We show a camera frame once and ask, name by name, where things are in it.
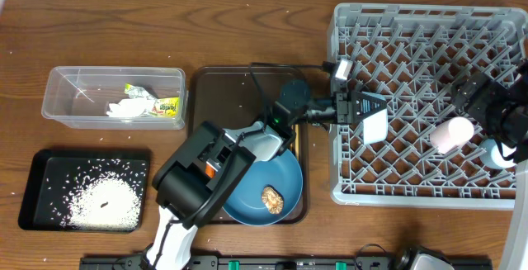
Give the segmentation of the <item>light blue bowl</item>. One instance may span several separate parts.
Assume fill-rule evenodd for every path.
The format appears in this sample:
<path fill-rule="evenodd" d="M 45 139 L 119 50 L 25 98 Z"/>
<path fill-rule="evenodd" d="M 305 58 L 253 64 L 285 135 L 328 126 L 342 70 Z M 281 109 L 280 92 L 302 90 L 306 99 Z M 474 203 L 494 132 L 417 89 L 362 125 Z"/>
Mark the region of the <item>light blue bowl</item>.
<path fill-rule="evenodd" d="M 388 112 L 386 109 L 365 118 L 363 124 L 363 144 L 374 144 L 388 135 Z"/>

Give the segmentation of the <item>blue cup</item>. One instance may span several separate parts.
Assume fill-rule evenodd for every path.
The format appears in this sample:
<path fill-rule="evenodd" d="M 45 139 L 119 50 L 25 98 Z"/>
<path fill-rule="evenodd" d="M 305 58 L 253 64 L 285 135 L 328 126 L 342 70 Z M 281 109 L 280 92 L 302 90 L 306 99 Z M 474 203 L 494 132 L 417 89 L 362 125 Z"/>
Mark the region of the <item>blue cup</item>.
<path fill-rule="evenodd" d="M 512 159 L 505 160 L 502 157 L 502 153 L 505 156 L 513 154 L 516 148 L 511 149 L 507 147 L 506 145 L 502 144 L 502 153 L 501 153 L 499 151 L 496 141 L 492 139 L 485 140 L 484 142 L 480 144 L 479 147 L 484 150 L 484 153 L 482 153 L 479 156 L 479 159 L 481 160 L 482 164 L 485 167 L 493 168 L 493 169 L 505 169 L 505 168 L 511 168 L 511 167 L 516 166 L 516 164 L 513 162 Z"/>

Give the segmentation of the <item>pink cup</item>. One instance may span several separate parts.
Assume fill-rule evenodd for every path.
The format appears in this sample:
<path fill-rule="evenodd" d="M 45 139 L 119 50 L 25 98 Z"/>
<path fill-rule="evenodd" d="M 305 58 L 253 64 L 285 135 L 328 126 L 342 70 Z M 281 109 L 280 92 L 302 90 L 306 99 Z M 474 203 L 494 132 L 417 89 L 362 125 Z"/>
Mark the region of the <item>pink cup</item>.
<path fill-rule="evenodd" d="M 473 123 L 457 116 L 437 126 L 430 134 L 430 141 L 440 154 L 447 154 L 453 148 L 467 143 L 474 136 Z"/>

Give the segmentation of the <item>blue plate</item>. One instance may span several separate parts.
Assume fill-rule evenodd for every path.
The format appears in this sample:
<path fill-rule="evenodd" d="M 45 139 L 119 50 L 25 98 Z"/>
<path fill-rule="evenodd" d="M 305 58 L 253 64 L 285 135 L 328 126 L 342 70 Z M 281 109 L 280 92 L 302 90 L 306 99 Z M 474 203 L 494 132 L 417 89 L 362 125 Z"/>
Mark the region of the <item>blue plate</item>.
<path fill-rule="evenodd" d="M 271 187 L 283 200 L 283 208 L 272 214 L 262 201 Z M 224 211 L 245 225 L 272 225 L 284 220 L 297 206 L 304 187 L 298 160 L 289 150 L 270 161 L 254 163 L 224 203 Z"/>

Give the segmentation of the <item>brown mushroom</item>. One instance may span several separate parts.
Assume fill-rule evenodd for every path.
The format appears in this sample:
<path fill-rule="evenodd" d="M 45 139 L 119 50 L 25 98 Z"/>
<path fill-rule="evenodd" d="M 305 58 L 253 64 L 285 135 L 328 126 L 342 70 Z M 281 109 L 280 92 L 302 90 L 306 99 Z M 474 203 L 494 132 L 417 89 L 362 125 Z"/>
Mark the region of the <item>brown mushroom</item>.
<path fill-rule="evenodd" d="M 268 212 L 272 215 L 280 214 L 284 208 L 284 199 L 282 195 L 272 186 L 264 187 L 261 200 Z"/>

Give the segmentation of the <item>yellow foil snack wrapper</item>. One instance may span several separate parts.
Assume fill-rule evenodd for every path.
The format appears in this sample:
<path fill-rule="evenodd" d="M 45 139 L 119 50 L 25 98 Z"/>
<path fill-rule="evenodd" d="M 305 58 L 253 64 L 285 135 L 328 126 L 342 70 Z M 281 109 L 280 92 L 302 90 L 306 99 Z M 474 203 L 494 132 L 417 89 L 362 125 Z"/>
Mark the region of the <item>yellow foil snack wrapper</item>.
<path fill-rule="evenodd" d="M 157 98 L 147 89 L 127 83 L 125 94 L 128 108 L 137 111 L 141 116 L 175 117 L 179 112 L 180 98 Z"/>

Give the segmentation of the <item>white tissue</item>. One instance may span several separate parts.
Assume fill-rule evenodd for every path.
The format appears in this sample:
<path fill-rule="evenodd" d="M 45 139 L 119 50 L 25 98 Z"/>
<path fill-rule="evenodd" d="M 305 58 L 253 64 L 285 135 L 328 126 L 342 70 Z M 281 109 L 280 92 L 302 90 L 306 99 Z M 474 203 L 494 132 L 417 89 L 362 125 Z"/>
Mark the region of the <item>white tissue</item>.
<path fill-rule="evenodd" d="M 154 103 L 153 99 L 142 97 L 122 99 L 118 103 L 109 103 L 106 114 L 115 118 L 140 117 L 146 115 Z"/>

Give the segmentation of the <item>white rice pile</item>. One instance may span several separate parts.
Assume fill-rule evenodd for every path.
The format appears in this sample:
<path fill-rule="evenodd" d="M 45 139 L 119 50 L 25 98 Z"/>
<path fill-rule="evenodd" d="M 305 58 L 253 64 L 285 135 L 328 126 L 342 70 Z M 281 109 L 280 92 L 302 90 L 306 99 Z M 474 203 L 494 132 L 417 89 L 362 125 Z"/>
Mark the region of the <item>white rice pile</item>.
<path fill-rule="evenodd" d="M 53 158 L 35 220 L 52 230 L 130 232 L 139 226 L 149 162 Z"/>

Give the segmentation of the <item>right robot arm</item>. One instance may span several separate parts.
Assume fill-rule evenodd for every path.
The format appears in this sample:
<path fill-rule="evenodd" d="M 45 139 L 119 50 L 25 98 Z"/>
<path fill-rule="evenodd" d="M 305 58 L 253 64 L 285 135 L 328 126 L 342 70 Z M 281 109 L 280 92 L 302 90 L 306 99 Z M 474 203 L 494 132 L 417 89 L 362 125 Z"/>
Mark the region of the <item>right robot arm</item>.
<path fill-rule="evenodd" d="M 515 151 L 505 160 L 516 164 L 516 198 L 501 270 L 527 268 L 527 60 L 516 66 L 514 83 L 505 88 L 485 73 L 452 83 L 450 102 L 475 119 L 495 140 Z"/>

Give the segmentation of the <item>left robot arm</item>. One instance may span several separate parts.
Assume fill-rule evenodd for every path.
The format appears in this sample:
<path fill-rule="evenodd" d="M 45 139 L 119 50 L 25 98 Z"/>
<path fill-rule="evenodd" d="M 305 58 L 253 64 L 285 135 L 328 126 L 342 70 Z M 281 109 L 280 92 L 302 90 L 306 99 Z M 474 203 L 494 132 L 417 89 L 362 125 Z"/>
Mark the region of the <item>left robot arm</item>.
<path fill-rule="evenodd" d="M 274 167 L 294 156 L 295 124 L 356 125 L 386 111 L 387 102 L 372 93 L 338 88 L 328 98 L 314 99 L 306 82 L 293 80 L 248 127 L 230 130 L 201 123 L 154 176 L 159 225 L 140 268 L 186 266 L 197 230 L 224 206 L 249 170 Z"/>

